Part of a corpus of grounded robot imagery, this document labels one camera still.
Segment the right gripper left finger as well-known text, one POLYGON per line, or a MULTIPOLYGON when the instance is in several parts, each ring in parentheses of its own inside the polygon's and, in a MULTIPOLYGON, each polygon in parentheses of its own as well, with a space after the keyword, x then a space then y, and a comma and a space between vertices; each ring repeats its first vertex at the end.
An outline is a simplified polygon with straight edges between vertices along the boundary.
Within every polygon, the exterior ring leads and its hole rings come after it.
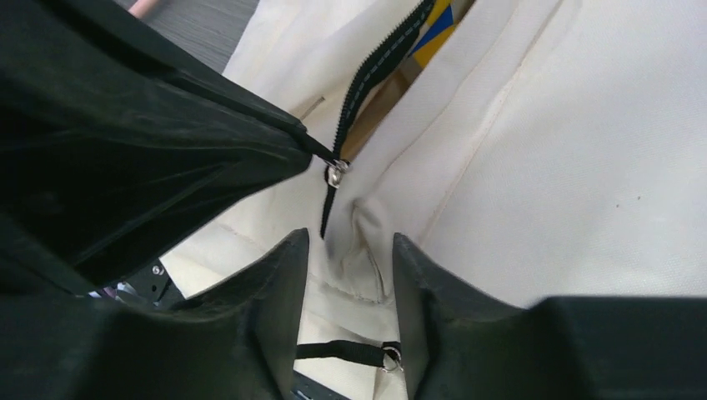
POLYGON ((83 379, 86 399, 284 399, 308 265, 297 229, 265 256, 167 310, 106 313, 83 379))

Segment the yellow eraser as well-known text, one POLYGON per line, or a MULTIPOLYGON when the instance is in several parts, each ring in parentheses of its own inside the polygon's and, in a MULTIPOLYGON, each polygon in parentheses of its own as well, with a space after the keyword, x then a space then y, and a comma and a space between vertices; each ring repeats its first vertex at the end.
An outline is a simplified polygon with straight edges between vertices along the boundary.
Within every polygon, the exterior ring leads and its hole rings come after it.
POLYGON ((454 30, 457 26, 457 20, 455 19, 455 17, 457 16, 458 12, 456 12, 454 10, 454 6, 456 5, 456 1, 438 0, 435 3, 439 3, 440 1, 450 1, 451 2, 452 10, 454 12, 454 24, 451 27, 446 28, 437 37, 435 37, 431 41, 427 42, 418 51, 416 51, 414 53, 410 53, 410 56, 412 57, 412 59, 417 63, 417 65, 421 69, 425 69, 427 67, 430 60, 433 58, 433 56, 436 54, 436 52, 444 45, 444 43, 451 36, 451 34, 454 32, 454 30))

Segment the blue eraser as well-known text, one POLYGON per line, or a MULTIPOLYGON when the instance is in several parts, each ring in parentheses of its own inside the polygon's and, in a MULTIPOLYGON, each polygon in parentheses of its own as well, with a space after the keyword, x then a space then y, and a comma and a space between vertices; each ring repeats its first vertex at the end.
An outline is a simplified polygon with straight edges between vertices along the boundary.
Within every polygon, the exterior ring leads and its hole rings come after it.
POLYGON ((437 37, 446 28, 454 24, 454 12, 450 1, 440 1, 435 3, 432 12, 424 23, 426 29, 422 36, 414 44, 411 53, 415 53, 426 43, 437 37))

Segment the cream canvas backpack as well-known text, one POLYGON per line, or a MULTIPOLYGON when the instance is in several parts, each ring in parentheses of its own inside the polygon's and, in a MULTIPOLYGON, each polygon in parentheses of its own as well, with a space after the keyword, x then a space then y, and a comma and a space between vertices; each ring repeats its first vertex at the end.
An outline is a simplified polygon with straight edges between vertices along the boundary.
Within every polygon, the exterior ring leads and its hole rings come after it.
POLYGON ((262 1, 223 75, 338 156, 167 252, 195 297, 310 231, 298 372, 320 393, 408 395, 402 233, 548 323, 551 399, 706 396, 706 4, 262 1))

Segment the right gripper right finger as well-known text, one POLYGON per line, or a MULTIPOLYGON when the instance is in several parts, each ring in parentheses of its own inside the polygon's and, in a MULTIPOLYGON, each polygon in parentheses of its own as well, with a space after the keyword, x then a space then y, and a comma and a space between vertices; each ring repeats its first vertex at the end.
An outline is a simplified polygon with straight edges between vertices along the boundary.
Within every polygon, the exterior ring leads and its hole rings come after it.
POLYGON ((402 233, 392 261, 410 398, 553 397, 545 317, 462 282, 402 233))

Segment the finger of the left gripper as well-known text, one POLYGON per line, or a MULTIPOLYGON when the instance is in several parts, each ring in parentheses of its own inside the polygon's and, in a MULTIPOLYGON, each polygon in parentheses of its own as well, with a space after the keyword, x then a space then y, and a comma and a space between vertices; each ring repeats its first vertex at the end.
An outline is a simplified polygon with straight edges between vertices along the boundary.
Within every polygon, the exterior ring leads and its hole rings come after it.
POLYGON ((1 290, 87 293, 335 155, 112 1, 1 4, 1 290))

